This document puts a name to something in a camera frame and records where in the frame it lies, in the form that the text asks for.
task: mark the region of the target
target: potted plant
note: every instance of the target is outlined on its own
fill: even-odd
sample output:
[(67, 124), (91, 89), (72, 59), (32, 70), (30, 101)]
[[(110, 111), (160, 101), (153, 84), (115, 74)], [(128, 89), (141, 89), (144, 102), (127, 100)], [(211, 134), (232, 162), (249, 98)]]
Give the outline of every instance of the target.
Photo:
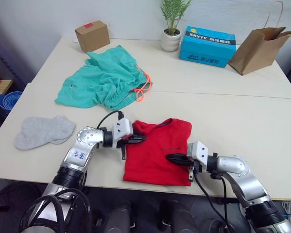
[(167, 22), (167, 28), (162, 32), (161, 47), (165, 51), (176, 51), (181, 39), (181, 31), (177, 25), (192, 0), (162, 0), (161, 10)]

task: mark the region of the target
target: blue bowl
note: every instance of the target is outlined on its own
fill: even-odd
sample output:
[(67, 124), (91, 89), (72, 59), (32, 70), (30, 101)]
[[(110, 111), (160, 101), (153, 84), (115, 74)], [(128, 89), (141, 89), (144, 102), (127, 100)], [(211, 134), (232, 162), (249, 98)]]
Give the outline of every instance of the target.
[(5, 111), (10, 112), (14, 107), (19, 97), (21, 96), (21, 91), (13, 91), (7, 95), (0, 95), (0, 107)]

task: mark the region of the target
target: green plant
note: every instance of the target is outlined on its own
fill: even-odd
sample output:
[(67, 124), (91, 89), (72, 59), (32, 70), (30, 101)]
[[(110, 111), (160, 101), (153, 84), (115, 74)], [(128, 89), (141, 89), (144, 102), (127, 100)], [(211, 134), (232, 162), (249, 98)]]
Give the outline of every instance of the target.
[(185, 10), (191, 5), (192, 0), (162, 0), (161, 10), (167, 22), (168, 35), (174, 35), (177, 25)]

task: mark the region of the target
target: blue box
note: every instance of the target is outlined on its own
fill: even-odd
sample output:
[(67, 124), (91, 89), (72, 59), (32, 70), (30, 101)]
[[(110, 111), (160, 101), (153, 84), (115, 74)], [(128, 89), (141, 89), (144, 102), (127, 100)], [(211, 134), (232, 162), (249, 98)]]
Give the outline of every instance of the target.
[(235, 51), (235, 35), (188, 27), (182, 40), (180, 59), (225, 67)]

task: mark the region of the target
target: white flower pot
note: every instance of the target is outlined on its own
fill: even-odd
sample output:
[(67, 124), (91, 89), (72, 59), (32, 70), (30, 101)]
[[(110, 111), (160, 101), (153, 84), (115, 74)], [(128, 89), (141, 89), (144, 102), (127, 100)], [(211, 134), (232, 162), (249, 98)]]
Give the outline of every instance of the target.
[(180, 32), (178, 35), (167, 35), (165, 30), (162, 32), (161, 48), (168, 52), (176, 51), (179, 48), (181, 31), (177, 29)]

